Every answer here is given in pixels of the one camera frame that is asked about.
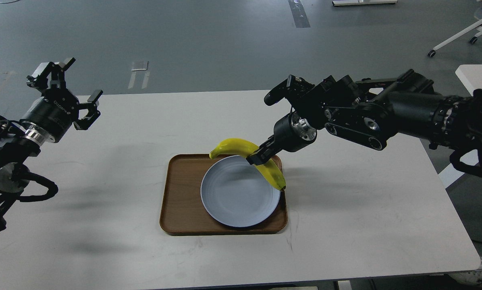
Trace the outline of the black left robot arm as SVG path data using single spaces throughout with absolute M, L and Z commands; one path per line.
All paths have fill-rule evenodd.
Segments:
M 71 126 L 88 130 L 101 115 L 102 90 L 80 102 L 66 87 L 65 72 L 74 62 L 68 58 L 41 63 L 27 76 L 27 86 L 41 97 L 18 121 L 0 115 L 0 232 L 6 229 L 4 215 L 15 202 L 45 201 L 58 193 L 55 182 L 31 172 L 24 162 L 38 156 L 44 143 L 58 143 Z

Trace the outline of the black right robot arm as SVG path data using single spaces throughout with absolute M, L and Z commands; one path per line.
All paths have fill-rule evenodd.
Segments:
M 432 85 L 412 69 L 397 78 L 327 77 L 317 85 L 289 75 L 264 102 L 272 106 L 286 99 L 292 109 L 247 161 L 261 165 L 282 150 L 296 152 L 312 144 L 322 129 L 378 151 L 402 133 L 428 140 L 433 150 L 449 147 L 455 169 L 482 178 L 482 89 L 471 97 L 445 96 Z

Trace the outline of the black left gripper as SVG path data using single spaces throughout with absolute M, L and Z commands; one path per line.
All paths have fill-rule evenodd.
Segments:
M 65 72 L 75 61 L 73 57 L 59 62 L 43 62 L 33 75 L 27 76 L 27 86 L 38 90 L 42 96 L 33 102 L 20 118 L 20 123 L 41 127 L 51 136 L 50 143 L 58 143 L 72 123 L 76 130 L 88 130 L 101 115 L 98 100 L 103 90 L 95 90 L 86 103 L 79 103 L 77 97 L 66 89 Z M 80 110 L 87 110 L 87 114 L 77 119 Z

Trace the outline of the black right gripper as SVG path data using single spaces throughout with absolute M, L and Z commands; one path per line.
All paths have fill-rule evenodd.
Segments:
M 263 165 L 284 150 L 297 152 L 316 141 L 317 130 L 297 112 L 291 112 L 277 121 L 273 129 L 274 136 L 265 140 L 252 154 L 246 157 L 250 165 Z

